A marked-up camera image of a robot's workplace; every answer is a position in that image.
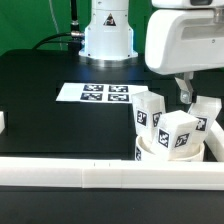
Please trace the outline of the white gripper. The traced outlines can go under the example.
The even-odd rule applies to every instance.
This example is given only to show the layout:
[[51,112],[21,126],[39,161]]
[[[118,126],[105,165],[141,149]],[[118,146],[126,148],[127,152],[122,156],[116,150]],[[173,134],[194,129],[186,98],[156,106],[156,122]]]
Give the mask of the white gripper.
[[156,73],[178,73],[180,100],[191,104],[191,71],[224,67],[224,24],[214,22],[210,9],[158,10],[148,22],[145,62]]

